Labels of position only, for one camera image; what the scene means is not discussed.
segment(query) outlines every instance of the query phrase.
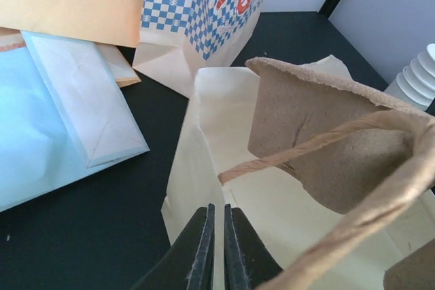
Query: orange envelope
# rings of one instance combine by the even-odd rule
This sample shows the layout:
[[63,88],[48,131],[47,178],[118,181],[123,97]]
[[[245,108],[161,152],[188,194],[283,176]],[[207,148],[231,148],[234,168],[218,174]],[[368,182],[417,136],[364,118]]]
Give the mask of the orange envelope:
[[135,47],[143,0],[0,0],[0,26]]

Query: white ribbed object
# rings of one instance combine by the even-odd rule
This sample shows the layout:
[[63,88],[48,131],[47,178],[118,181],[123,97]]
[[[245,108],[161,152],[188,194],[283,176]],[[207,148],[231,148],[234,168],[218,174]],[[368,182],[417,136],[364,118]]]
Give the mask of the white ribbed object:
[[435,44],[403,68],[384,92],[426,110],[435,98]]

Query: white paper bag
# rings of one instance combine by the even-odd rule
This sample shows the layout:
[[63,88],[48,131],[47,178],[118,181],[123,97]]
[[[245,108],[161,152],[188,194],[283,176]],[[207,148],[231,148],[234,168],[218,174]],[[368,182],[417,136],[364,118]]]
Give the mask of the white paper bag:
[[[329,57],[309,65],[350,78]],[[256,159],[247,147],[259,77],[246,68],[201,69],[181,130],[162,215],[171,242],[200,206],[215,205],[215,284],[224,288],[224,204],[240,207],[281,267],[329,232],[342,215],[314,200],[301,183],[279,168],[244,175],[221,186],[217,175]],[[435,197],[426,193],[410,210],[363,242],[310,289],[383,289],[387,269],[433,239]]]
[[133,68],[189,97],[201,67],[230,66],[263,0],[145,0]]

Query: black table surface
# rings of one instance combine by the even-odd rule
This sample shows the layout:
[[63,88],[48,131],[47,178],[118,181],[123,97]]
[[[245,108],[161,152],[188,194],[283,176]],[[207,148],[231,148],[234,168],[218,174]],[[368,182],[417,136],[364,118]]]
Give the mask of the black table surface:
[[[132,62],[134,49],[121,48]],[[354,80],[387,84],[323,16],[262,14],[235,60],[302,64],[330,54]],[[0,213],[0,290],[124,290],[169,249],[160,207],[188,101],[141,76],[124,88],[151,152]]]

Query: paper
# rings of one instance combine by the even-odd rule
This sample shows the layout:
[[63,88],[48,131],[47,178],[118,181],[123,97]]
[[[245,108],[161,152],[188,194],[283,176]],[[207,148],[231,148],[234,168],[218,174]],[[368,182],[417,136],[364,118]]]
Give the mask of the paper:
[[120,88],[140,83],[141,79],[116,46],[97,43],[97,48]]
[[229,67],[248,42],[263,0],[145,0],[133,68],[190,97],[196,72]]
[[0,0],[0,26],[135,47],[143,0]]
[[301,67],[318,71],[320,73],[335,75],[337,77],[352,79],[352,76],[347,69],[346,65],[340,59],[337,59],[333,55],[329,55],[316,62],[310,62],[309,64],[303,64]]
[[20,31],[0,27],[0,52],[25,47]]
[[0,71],[0,211],[116,163],[86,168],[27,48],[0,53]]
[[148,150],[93,42],[22,35],[86,167]]
[[[346,71],[338,74],[345,76]],[[172,243],[196,208],[215,204],[214,289],[224,288],[224,259],[218,252],[224,246],[224,203],[243,210],[283,268],[342,217],[319,204],[298,180],[275,167],[221,187],[218,173],[256,158],[247,146],[259,81],[246,68],[198,71],[162,206]],[[365,240],[310,289],[383,289],[385,271],[433,238],[434,205],[435,197],[429,191],[408,214]]]

